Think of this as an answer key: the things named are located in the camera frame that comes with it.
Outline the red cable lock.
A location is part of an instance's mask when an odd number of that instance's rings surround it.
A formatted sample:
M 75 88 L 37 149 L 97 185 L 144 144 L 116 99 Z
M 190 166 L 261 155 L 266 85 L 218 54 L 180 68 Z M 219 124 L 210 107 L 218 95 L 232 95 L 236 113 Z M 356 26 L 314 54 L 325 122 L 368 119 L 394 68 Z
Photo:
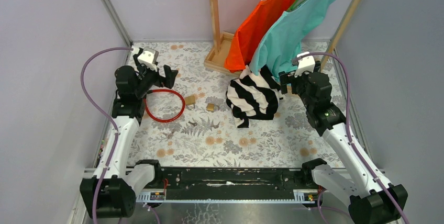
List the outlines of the red cable lock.
M 183 116 L 185 98 L 171 89 L 150 90 L 143 99 L 146 117 L 158 123 L 170 123 Z

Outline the brass padlock with shackle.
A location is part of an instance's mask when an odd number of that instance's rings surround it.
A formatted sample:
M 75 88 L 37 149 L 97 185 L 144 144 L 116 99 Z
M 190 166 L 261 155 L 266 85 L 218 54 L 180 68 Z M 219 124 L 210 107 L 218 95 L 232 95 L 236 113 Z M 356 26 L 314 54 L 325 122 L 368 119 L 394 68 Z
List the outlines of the brass padlock with shackle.
M 185 107 L 188 110 L 194 110 L 196 108 L 196 98 L 194 95 L 190 95 L 184 98 Z

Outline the black head lock key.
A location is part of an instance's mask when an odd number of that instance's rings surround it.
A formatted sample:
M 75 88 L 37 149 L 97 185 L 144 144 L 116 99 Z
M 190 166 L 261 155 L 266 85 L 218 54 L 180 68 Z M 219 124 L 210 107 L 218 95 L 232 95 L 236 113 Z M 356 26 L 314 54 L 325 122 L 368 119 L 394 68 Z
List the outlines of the black head lock key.
M 166 139 L 170 140 L 170 139 L 173 138 L 175 132 L 176 132 L 176 130 L 173 129 L 171 132 L 169 132 L 169 133 L 165 133 L 165 132 L 163 132 L 163 134 L 164 134 L 164 136 L 165 136 Z

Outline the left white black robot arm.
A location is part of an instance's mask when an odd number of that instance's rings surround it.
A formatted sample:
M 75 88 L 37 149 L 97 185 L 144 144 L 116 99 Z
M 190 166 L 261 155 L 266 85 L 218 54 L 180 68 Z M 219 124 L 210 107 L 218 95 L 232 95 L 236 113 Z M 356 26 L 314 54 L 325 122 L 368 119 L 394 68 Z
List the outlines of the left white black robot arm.
M 100 218 L 128 218 L 135 210 L 136 197 L 147 185 L 151 188 L 162 183 L 159 165 L 137 164 L 127 172 L 127 160 L 133 139 L 144 115 L 144 99 L 152 86 L 172 88 L 177 70 L 164 65 L 162 76 L 159 70 L 139 63 L 119 67 L 115 73 L 116 94 L 112 114 L 112 136 L 94 174 L 84 178 L 80 193 L 87 212 L 94 222 Z

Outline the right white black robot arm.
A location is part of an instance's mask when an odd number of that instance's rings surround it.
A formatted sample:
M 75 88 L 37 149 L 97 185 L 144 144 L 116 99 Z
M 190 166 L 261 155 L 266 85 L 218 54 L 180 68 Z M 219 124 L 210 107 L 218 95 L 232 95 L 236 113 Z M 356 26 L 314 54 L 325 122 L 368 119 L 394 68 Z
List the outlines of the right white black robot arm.
M 331 101 L 332 85 L 328 75 L 305 71 L 280 73 L 281 91 L 298 95 L 306 108 L 309 124 L 332 147 L 345 166 L 350 179 L 336 173 L 317 159 L 303 164 L 303 186 L 323 187 L 347 208 L 354 223 L 390 223 L 402 217 L 408 193 L 394 185 L 364 152 L 346 116 Z

